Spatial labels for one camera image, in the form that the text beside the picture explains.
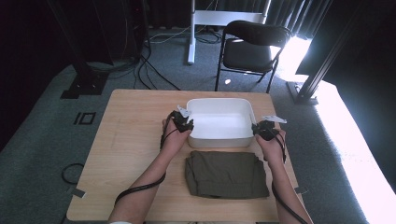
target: chair backrest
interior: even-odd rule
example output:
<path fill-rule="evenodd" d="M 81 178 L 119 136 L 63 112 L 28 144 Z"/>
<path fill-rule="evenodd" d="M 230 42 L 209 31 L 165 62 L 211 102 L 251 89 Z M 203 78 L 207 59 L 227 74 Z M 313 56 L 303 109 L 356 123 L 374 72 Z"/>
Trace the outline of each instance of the chair backrest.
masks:
<path fill-rule="evenodd" d="M 226 35 L 234 35 L 254 45 L 284 48 L 291 38 L 291 31 L 283 26 L 251 21 L 231 21 L 224 28 L 223 39 Z"/>

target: folded shirt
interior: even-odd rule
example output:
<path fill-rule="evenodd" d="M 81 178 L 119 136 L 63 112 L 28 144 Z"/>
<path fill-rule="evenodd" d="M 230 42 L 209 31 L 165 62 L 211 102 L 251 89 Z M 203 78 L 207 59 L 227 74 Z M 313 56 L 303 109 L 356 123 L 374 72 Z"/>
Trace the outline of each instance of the folded shirt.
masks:
<path fill-rule="evenodd" d="M 268 197 L 262 161 L 250 152 L 193 151 L 186 159 L 191 195 L 221 199 Z"/>

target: white plastic bin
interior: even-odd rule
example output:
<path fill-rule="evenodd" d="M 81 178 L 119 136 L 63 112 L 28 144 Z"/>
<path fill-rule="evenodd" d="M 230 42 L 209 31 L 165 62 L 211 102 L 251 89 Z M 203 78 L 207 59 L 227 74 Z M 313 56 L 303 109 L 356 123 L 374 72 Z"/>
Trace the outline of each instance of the white plastic bin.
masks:
<path fill-rule="evenodd" d="M 187 102 L 194 129 L 191 147 L 248 147 L 256 123 L 251 104 L 240 98 L 203 98 Z"/>

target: person's left arm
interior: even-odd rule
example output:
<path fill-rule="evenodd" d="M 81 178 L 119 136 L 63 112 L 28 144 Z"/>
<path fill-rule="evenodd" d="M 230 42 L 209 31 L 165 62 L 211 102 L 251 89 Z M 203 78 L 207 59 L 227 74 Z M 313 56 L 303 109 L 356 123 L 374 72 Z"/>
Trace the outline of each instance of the person's left arm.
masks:
<path fill-rule="evenodd" d="M 154 183 L 158 181 L 163 174 L 165 174 L 171 160 L 181 150 L 184 142 L 191 133 L 191 131 L 186 131 L 184 133 L 179 131 L 173 132 L 175 129 L 175 123 L 170 120 L 165 132 L 165 136 L 167 137 L 163 143 L 163 149 L 130 188 Z M 151 189 L 141 190 L 120 198 L 115 205 L 108 222 L 126 221 L 134 224 L 143 223 L 155 198 L 158 187 L 159 186 L 157 185 Z"/>

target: human arm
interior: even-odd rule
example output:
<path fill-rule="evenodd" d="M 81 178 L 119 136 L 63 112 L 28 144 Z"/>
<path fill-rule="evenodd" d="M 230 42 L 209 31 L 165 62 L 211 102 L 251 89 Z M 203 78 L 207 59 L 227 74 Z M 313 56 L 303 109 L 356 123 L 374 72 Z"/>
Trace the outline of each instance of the human arm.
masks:
<path fill-rule="evenodd" d="M 179 131 L 173 132 L 176 129 L 176 125 L 171 119 L 169 124 L 164 128 L 166 128 L 164 135 L 166 138 L 163 143 L 163 149 L 146 171 L 131 185 L 130 189 L 159 180 L 165 174 L 171 160 L 181 150 L 184 142 L 191 133 L 190 130 L 184 133 Z M 153 188 L 134 192 L 122 197 L 115 205 L 108 222 L 127 221 L 134 224 L 143 223 L 155 198 L 158 187 L 157 185 Z"/>
<path fill-rule="evenodd" d="M 277 138 L 281 143 L 284 143 L 286 133 L 279 131 L 280 136 Z M 288 173 L 283 162 L 283 153 L 280 144 L 276 139 L 266 141 L 256 134 L 256 140 L 262 148 L 264 158 L 268 161 L 268 166 L 271 169 L 273 176 L 273 183 L 277 194 L 282 201 L 298 216 L 300 216 L 306 223 L 313 223 L 310 216 L 306 212 L 303 204 L 300 202 L 294 188 L 290 182 Z M 289 213 L 278 200 L 276 200 L 276 208 L 281 223 L 300 223 L 291 213 Z"/>

